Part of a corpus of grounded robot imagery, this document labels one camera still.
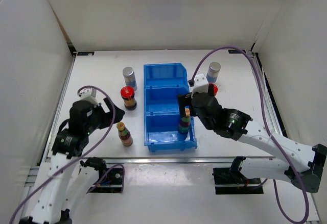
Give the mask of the yellow-cap sauce bottle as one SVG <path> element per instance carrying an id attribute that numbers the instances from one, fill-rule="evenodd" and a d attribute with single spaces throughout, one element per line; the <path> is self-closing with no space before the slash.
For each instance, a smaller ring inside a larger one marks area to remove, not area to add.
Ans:
<path id="1" fill-rule="evenodd" d="M 131 146 L 133 144 L 133 139 L 131 137 L 130 131 L 125 127 L 123 122 L 118 122 L 116 124 L 118 130 L 119 138 L 124 146 Z"/>
<path id="2" fill-rule="evenodd" d="M 178 130 L 182 134 L 187 134 L 189 132 L 191 125 L 191 116 L 190 116 L 190 109 L 185 108 L 185 117 L 182 117 L 179 121 Z"/>

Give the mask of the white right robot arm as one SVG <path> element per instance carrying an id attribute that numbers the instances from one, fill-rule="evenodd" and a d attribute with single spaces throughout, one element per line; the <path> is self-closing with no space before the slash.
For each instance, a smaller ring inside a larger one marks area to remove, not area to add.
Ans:
<path id="1" fill-rule="evenodd" d="M 220 176 L 226 182 L 243 183 L 254 178 L 274 179 L 291 183 L 309 193 L 319 190 L 323 167 L 326 161 L 326 146 L 308 146 L 295 142 L 278 133 L 269 132 L 250 115 L 236 109 L 223 108 L 208 92 L 178 95 L 181 117 L 190 109 L 191 116 L 197 116 L 207 130 L 217 135 L 259 148 L 272 157 L 251 159 L 235 157 Z"/>

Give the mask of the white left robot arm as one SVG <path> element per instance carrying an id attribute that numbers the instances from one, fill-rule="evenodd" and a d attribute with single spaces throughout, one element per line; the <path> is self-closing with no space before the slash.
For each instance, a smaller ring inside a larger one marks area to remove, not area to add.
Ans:
<path id="1" fill-rule="evenodd" d="M 104 102 L 109 112 L 91 95 L 73 103 L 53 143 L 48 179 L 36 188 L 35 192 L 40 192 L 37 203 L 20 223 L 72 223 L 73 208 L 80 199 L 94 183 L 106 180 L 103 159 L 82 161 L 89 136 L 97 129 L 110 130 L 125 115 L 109 98 Z"/>

